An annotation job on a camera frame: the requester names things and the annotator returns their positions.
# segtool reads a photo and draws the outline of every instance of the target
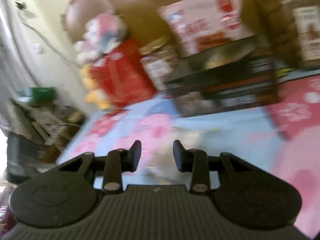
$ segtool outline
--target black box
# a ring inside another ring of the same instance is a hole
[[[279,101],[272,54],[257,49],[242,60],[211,69],[205,51],[181,60],[167,78],[170,94],[183,117],[274,104]]]

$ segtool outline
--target ribbed black surface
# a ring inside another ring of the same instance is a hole
[[[306,240],[293,226],[255,231],[222,217],[210,199],[185,186],[129,186],[108,195],[80,222],[56,229],[19,224],[4,240]]]

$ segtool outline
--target red box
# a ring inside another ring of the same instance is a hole
[[[157,92],[140,60],[139,45],[130,39],[91,67],[92,76],[118,109],[151,99]]]

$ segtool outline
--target white curtain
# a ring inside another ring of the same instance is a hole
[[[0,0],[0,128],[4,134],[10,130],[8,98],[15,98],[18,90],[38,86],[21,53],[15,28],[19,24],[14,0]]]

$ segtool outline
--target white wall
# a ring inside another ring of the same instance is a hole
[[[26,23],[45,36],[50,43],[58,49],[69,60],[75,61],[76,54],[66,33],[60,25],[60,13],[64,12],[68,0],[22,0],[26,2],[29,13],[21,16]],[[56,87],[61,99],[69,105],[74,105],[86,114],[97,110],[95,105],[84,103],[87,90],[82,84],[79,76],[79,65],[66,63],[60,56],[53,52],[33,31],[22,24],[16,25],[20,34],[21,45],[24,43],[24,54],[31,65],[31,71],[41,86]],[[32,43],[37,42],[44,50],[43,54],[36,54]]]

